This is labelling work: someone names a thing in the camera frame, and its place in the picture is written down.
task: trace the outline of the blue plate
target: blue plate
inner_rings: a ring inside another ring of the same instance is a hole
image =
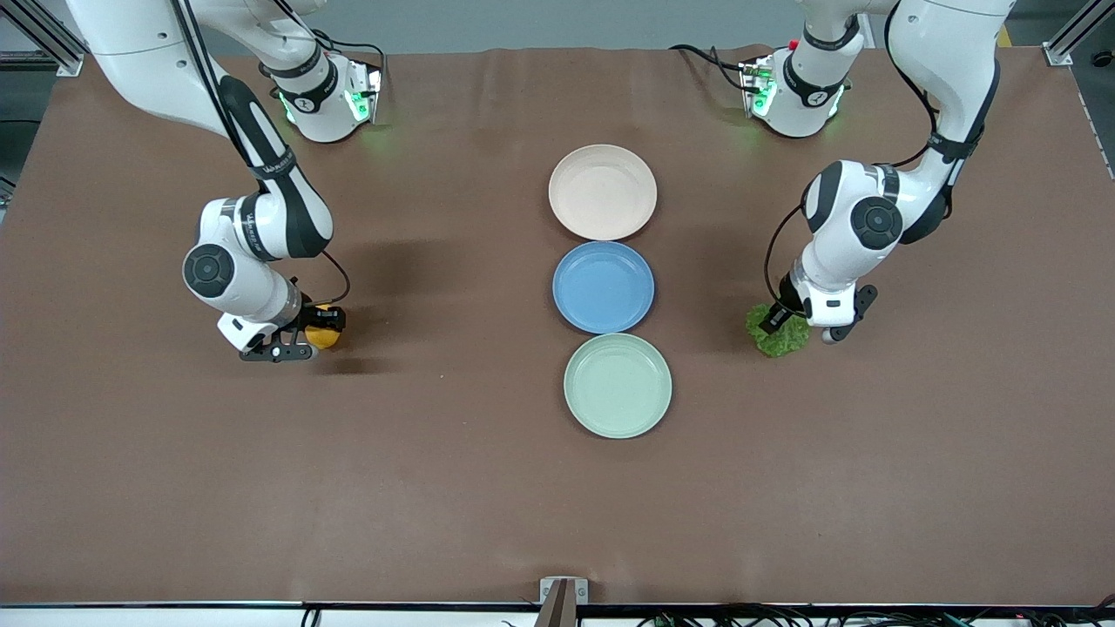
[[[639,324],[655,300],[655,277],[636,251],[617,242],[581,244],[554,272],[554,302],[574,327],[615,334]]]

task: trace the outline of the cable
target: cable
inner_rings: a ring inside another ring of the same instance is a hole
[[[330,51],[338,51],[338,46],[345,46],[346,48],[371,48],[377,54],[379,54],[379,65],[384,71],[387,71],[387,55],[384,52],[382,48],[376,46],[375,44],[350,44],[348,41],[337,41],[330,37],[326,31],[319,28],[310,28],[302,17],[294,12],[287,0],[272,0],[279,10],[287,15],[288,18],[301,26],[313,39],[324,49]]]
[[[310,624],[307,625],[306,620],[310,618],[311,614],[313,615],[313,618],[310,620]],[[321,608],[320,607],[306,608],[306,611],[302,614],[301,627],[318,627],[320,623],[321,623]]]
[[[977,620],[979,620],[980,618],[982,618],[983,615],[987,614],[987,612],[989,612],[989,611],[991,611],[991,606],[985,607],[982,610],[980,610],[979,614],[977,614],[976,616],[969,618],[968,620],[964,620],[964,623],[967,623],[968,625],[971,625],[971,624],[976,623]]]
[[[670,46],[669,49],[670,50],[682,50],[682,51],[686,51],[686,52],[692,52],[692,54],[697,55],[698,57],[705,59],[706,61],[708,61],[710,64],[717,64],[717,65],[719,65],[724,69],[739,69],[739,65],[738,64],[733,65],[733,64],[728,64],[728,62],[721,61],[721,60],[719,60],[719,58],[709,55],[708,52],[706,52],[705,50],[701,50],[700,48],[697,48],[696,46],[690,46],[688,44],[678,44],[677,46]],[[744,60],[741,60],[739,62],[740,64],[749,64],[749,62],[756,61],[756,60],[758,60],[758,59],[760,59],[760,58],[763,58],[766,55],[762,55],[759,57],[752,57],[749,59],[744,59]]]
[[[909,614],[886,614],[882,611],[856,611],[844,616],[837,623],[837,627],[845,627],[849,620],[855,618],[874,618],[881,620],[869,621],[866,627],[941,627],[943,615],[937,617],[914,618]]]
[[[182,29],[182,37],[186,40],[186,48],[190,50],[190,56],[194,59],[194,65],[197,67],[197,76],[205,84],[205,91],[209,94],[210,102],[216,110],[216,116],[220,118],[221,125],[229,136],[229,141],[232,142],[232,145],[240,153],[244,163],[251,165],[251,158],[248,156],[248,151],[244,149],[244,144],[240,139],[240,133],[236,131],[229,112],[225,110],[224,104],[221,103],[221,98],[216,94],[216,73],[213,70],[212,59],[209,56],[209,50],[205,48],[205,41],[200,35],[201,27],[197,26],[197,18],[194,16],[194,9],[190,4],[190,0],[174,0],[171,2],[171,7],[174,9],[175,18],[177,18],[178,28]],[[260,191],[263,190],[264,187],[261,182]]]
[[[763,604],[730,604],[723,606],[724,614],[720,616],[710,615],[710,617],[717,621],[717,625],[724,624],[727,627],[744,627],[736,616],[753,618],[746,627],[756,627],[764,620],[769,620],[774,623],[776,627],[783,626],[783,620],[789,627],[801,627],[798,620],[804,620],[808,627],[815,627],[813,619],[791,606],[769,606]]]
[[[332,37],[329,37],[329,33],[327,33],[326,31],[321,30],[320,28],[311,29],[310,32],[312,32],[314,35],[314,37],[318,37],[319,39],[323,39],[323,40],[328,41],[329,46],[332,47],[332,48],[330,48],[331,50],[337,50],[338,46],[343,46],[346,48],[371,48],[372,50],[376,51],[376,54],[379,55],[379,65],[380,65],[380,67],[384,68],[384,71],[387,70],[387,54],[384,52],[382,48],[380,48],[379,46],[376,46],[375,44],[351,44],[349,41],[338,41],[338,40],[333,39]]]
[[[725,61],[720,60],[720,55],[717,54],[716,46],[714,46],[712,48],[710,48],[709,52],[705,52],[704,50],[701,50],[699,48],[696,48],[694,46],[690,46],[688,44],[678,44],[677,46],[671,46],[670,50],[681,50],[681,51],[685,51],[685,52],[694,52],[698,57],[705,59],[706,61],[708,61],[708,62],[715,65],[717,68],[719,68],[720,74],[724,75],[724,79],[727,80],[728,84],[731,85],[733,87],[735,87],[736,89],[739,89],[740,91],[747,91],[748,94],[758,94],[759,93],[759,89],[757,87],[741,85],[741,84],[737,83],[735,79],[733,79],[730,75],[728,75],[728,70],[729,69],[734,69],[736,71],[739,71],[739,64],[749,64],[749,62],[758,59],[759,57],[753,57],[750,59],[744,59],[744,60],[739,61],[738,64],[733,65],[733,64],[728,64],[728,62],[725,62]]]
[[[898,70],[899,77],[901,77],[902,81],[906,84],[906,87],[909,87],[910,90],[913,91],[915,96],[918,96],[918,100],[921,103],[921,106],[925,109],[925,114],[929,115],[929,132],[932,135],[933,133],[937,133],[938,112],[937,109],[933,108],[933,105],[929,104],[929,95],[924,90],[919,89],[918,86],[914,85],[913,80],[911,80],[910,77],[906,76],[906,73],[902,71],[902,68],[900,68],[898,64],[894,62],[894,55],[891,52],[891,21],[894,19],[894,12],[898,11],[898,9],[899,7],[898,4],[895,4],[894,8],[891,9],[891,12],[886,15],[886,23],[883,26],[883,47],[886,48],[886,56],[890,57],[891,64],[893,64],[894,69]],[[890,164],[875,163],[872,165],[893,165],[894,167],[902,167],[903,165],[908,165],[912,163],[914,160],[920,158],[921,155],[925,154],[925,151],[928,149],[929,149],[929,143],[927,142],[925,145],[921,147],[921,149],[919,149],[913,155],[900,162]]]
[[[319,305],[332,305],[334,302],[340,302],[346,296],[348,296],[349,290],[352,289],[352,281],[349,279],[348,272],[345,271],[345,268],[341,268],[341,264],[338,263],[336,259],[333,259],[333,255],[329,254],[328,250],[321,251],[321,254],[326,255],[326,259],[328,259],[333,263],[333,267],[336,267],[337,270],[341,273],[341,277],[345,277],[345,291],[342,291],[341,295],[336,298],[311,302],[309,307],[317,307]]]
[[[716,46],[712,46],[711,48],[709,48],[709,50],[712,54],[712,58],[716,60],[716,67],[720,68],[720,74],[724,75],[724,79],[727,80],[728,84],[730,84],[736,89],[739,89],[740,91],[747,91],[748,94],[758,94],[759,93],[759,88],[758,87],[752,87],[752,86],[748,86],[748,85],[741,85],[739,83],[736,83],[731,78],[731,76],[728,75],[728,70],[726,70],[724,68],[724,62],[720,61],[720,56],[716,54]]]
[[[789,213],[787,213],[786,216],[782,219],[782,222],[779,222],[778,226],[774,230],[774,234],[770,235],[770,243],[767,244],[766,257],[763,258],[763,281],[766,282],[767,292],[770,293],[770,298],[773,298],[774,301],[777,302],[786,311],[789,311],[794,316],[798,316],[802,318],[805,317],[805,312],[798,311],[797,309],[794,309],[793,307],[789,307],[788,305],[783,302],[782,298],[779,298],[778,295],[775,293],[774,286],[770,284],[770,253],[774,252],[774,243],[778,240],[778,235],[782,234],[782,230],[786,226],[786,223],[789,222],[789,219],[793,218],[795,213],[802,211],[804,206],[805,206],[804,203],[798,203],[797,206],[792,209]]]

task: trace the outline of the black cable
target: black cable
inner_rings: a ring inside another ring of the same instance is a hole
[[[301,20],[301,18],[298,17],[298,15],[290,7],[290,4],[287,3],[287,0],[272,0],[272,1],[274,2],[274,4],[277,7],[279,7],[279,9],[283,13],[287,13],[287,17],[290,18],[291,20],[293,20],[294,23],[297,23],[297,25],[301,26],[302,28],[309,30],[310,35],[313,36],[313,39],[322,48],[324,48],[327,50],[330,50],[330,51],[333,51],[333,52],[338,51],[338,48],[337,48],[338,46],[345,46],[346,48],[371,48],[377,54],[379,54],[379,65],[380,65],[380,67],[382,68],[382,70],[385,73],[387,71],[387,55],[384,52],[382,48],[380,48],[379,46],[376,46],[375,44],[350,44],[348,41],[337,41],[336,39],[333,39],[332,37],[330,37],[326,31],[321,30],[320,28],[310,28],[309,26],[307,26]]]
[[[910,90],[913,91],[915,96],[918,96],[918,102],[921,103],[921,106],[925,109],[925,114],[929,115],[929,132],[930,134],[933,134],[937,133],[937,113],[938,113],[937,109],[934,109],[933,105],[929,103],[929,95],[922,89],[919,89],[918,86],[914,85],[913,80],[911,80],[910,77],[906,76],[906,73],[902,71],[902,68],[900,68],[898,64],[894,62],[894,55],[891,52],[891,21],[894,19],[894,12],[898,11],[898,9],[899,7],[898,4],[895,4],[894,8],[891,9],[891,12],[886,15],[886,22],[883,25],[883,47],[886,48],[886,56],[890,57],[891,64],[894,65],[894,69],[899,73],[899,77],[901,77],[902,81],[906,84],[906,87],[909,87]],[[920,158],[921,155],[925,154],[925,151],[928,149],[929,149],[929,143],[927,142],[925,145],[921,147],[921,149],[919,149],[913,155],[900,162],[890,164],[875,163],[872,165],[893,165],[894,167],[902,167],[903,165],[908,165],[912,163],[914,160]]]
[[[379,65],[380,65],[380,67],[382,67],[385,71],[387,70],[387,54],[384,52],[382,48],[380,48],[379,46],[376,46],[375,44],[352,44],[352,42],[349,42],[349,41],[338,41],[337,39],[333,39],[332,37],[330,37],[329,33],[327,33],[326,31],[321,30],[320,28],[310,29],[310,32],[312,32],[314,35],[314,37],[318,37],[319,39],[324,39],[326,41],[328,41],[329,45],[332,46],[332,50],[337,50],[338,46],[342,46],[345,48],[371,48],[372,50],[376,51],[376,54],[379,55]]]
[[[190,56],[194,59],[197,76],[205,84],[205,91],[209,94],[210,102],[216,110],[217,118],[221,119],[221,125],[224,127],[229,141],[232,142],[232,145],[240,153],[244,163],[251,165],[251,158],[248,156],[248,151],[240,139],[240,133],[236,131],[229,112],[224,108],[224,104],[221,103],[221,98],[216,94],[216,73],[213,70],[212,60],[209,56],[209,50],[205,48],[205,41],[201,37],[201,27],[197,26],[197,18],[194,16],[194,9],[190,4],[190,0],[173,0],[171,7],[174,9],[174,17],[178,21],[178,28],[182,29],[182,37],[186,40],[186,49],[190,50]],[[260,191],[263,190],[264,187],[261,182]]]
[[[306,620],[310,618],[311,614],[313,615],[313,619],[310,620],[309,625],[307,625]],[[321,608],[320,607],[306,608],[306,611],[302,614],[301,627],[318,627],[320,623],[321,623]]]
[[[789,307],[788,305],[783,302],[782,298],[777,293],[775,293],[774,286],[770,284],[770,253],[774,252],[774,243],[778,241],[778,235],[782,234],[782,230],[786,228],[786,223],[789,222],[789,219],[793,218],[795,213],[802,211],[804,206],[805,205],[803,203],[798,203],[797,206],[789,210],[789,213],[787,213],[786,216],[782,219],[782,222],[779,222],[778,226],[775,228],[774,234],[770,235],[770,242],[767,244],[766,257],[763,258],[763,281],[766,282],[767,292],[770,293],[770,298],[773,298],[774,301],[777,302],[786,311],[789,311],[794,316],[798,316],[802,318],[805,317],[805,312],[798,311],[797,309],[794,309],[793,307]]]
[[[326,259],[328,259],[333,263],[333,267],[336,267],[337,270],[341,273],[341,277],[345,277],[345,291],[342,291],[341,295],[336,298],[311,302],[309,307],[317,307],[319,305],[332,305],[334,302],[340,302],[341,300],[345,299],[346,296],[348,296],[349,290],[352,289],[352,281],[349,279],[348,272],[345,271],[345,268],[341,268],[341,264],[338,263],[336,259],[333,259],[333,255],[329,254],[328,250],[321,251],[321,254],[326,255]]]
[[[724,76],[724,79],[727,80],[728,84],[731,85],[733,87],[735,87],[736,89],[739,89],[740,91],[747,91],[748,94],[758,94],[759,93],[759,89],[757,87],[750,87],[750,86],[741,85],[741,84],[737,83],[734,78],[731,78],[731,76],[728,74],[729,69],[734,69],[736,71],[739,71],[739,64],[748,64],[748,62],[752,62],[752,61],[758,59],[759,57],[753,57],[750,59],[744,59],[744,60],[739,61],[738,64],[728,64],[728,62],[725,62],[725,61],[720,60],[720,55],[717,54],[716,46],[714,46],[712,48],[710,48],[709,49],[710,51],[708,54],[706,54],[704,50],[701,50],[699,48],[696,48],[694,46],[689,46],[688,44],[678,44],[677,46],[671,46],[670,50],[681,50],[681,51],[686,51],[686,52],[694,52],[698,57],[705,59],[706,61],[708,61],[708,62],[715,65],[717,68],[719,68],[720,74]]]
[[[716,60],[716,67],[720,68],[720,74],[724,75],[724,79],[727,80],[729,85],[731,85],[736,89],[739,89],[740,91],[747,91],[748,94],[758,94],[759,93],[759,88],[758,87],[750,87],[748,85],[741,85],[739,83],[736,83],[731,78],[731,76],[728,75],[728,70],[724,68],[724,62],[720,61],[720,55],[716,54],[716,46],[712,46],[711,48],[709,48],[709,50],[712,54],[712,58]]]
[[[838,627],[845,627],[849,620],[855,618],[881,619],[870,623],[866,627],[941,627],[943,615],[939,617],[914,618],[909,614],[886,614],[882,611],[856,611],[844,616],[837,623]]]
[[[729,62],[721,61],[721,60],[719,60],[719,58],[712,57],[711,55],[709,55],[708,52],[706,52],[705,50],[701,50],[700,48],[698,48],[696,46],[690,46],[688,44],[678,44],[677,46],[670,46],[669,49],[670,50],[682,50],[682,51],[686,51],[686,52],[692,52],[692,54],[697,55],[698,57],[705,59],[706,61],[708,61],[710,64],[717,64],[717,65],[719,65],[724,69],[735,69],[735,70],[739,69],[739,65],[738,64],[729,64]],[[750,62],[754,62],[754,61],[756,61],[756,60],[758,60],[758,59],[760,59],[762,57],[765,57],[765,56],[766,55],[763,55],[760,57],[752,57],[749,59],[744,59],[744,60],[741,60],[739,62],[740,64],[750,64]]]
[[[971,624],[976,623],[977,620],[979,620],[980,618],[982,618],[983,615],[987,614],[987,612],[989,612],[989,611],[991,611],[991,606],[985,607],[982,610],[980,610],[979,614],[977,614],[976,616],[969,618],[968,620],[964,620],[964,623],[971,625]]]
[[[811,619],[811,618],[809,618],[808,616],[805,616],[805,615],[804,615],[804,614],[802,614],[801,611],[797,611],[796,609],[794,609],[794,608],[792,608],[792,607],[782,607],[782,608],[779,608],[779,609],[780,609],[780,610],[782,610],[782,611],[783,611],[784,614],[785,614],[785,612],[794,612],[794,614],[796,614],[797,616],[799,616],[799,617],[801,617],[801,618],[802,618],[803,620],[805,620],[805,624],[806,624],[806,625],[808,625],[809,627],[815,627],[815,626],[813,625],[813,619]]]

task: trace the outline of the black joint cap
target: black joint cap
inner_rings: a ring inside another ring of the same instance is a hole
[[[236,264],[229,251],[216,244],[195,247],[182,262],[182,276],[202,298],[216,298],[232,282]]]
[[[870,250],[883,250],[902,237],[902,213],[893,202],[870,196],[852,209],[852,230]]]

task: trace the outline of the green vegetable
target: green vegetable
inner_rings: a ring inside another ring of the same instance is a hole
[[[756,305],[747,312],[747,332],[755,338],[755,345],[767,357],[782,357],[805,348],[809,341],[809,325],[801,316],[794,316],[774,335],[767,335],[759,324],[770,311],[769,305]]]

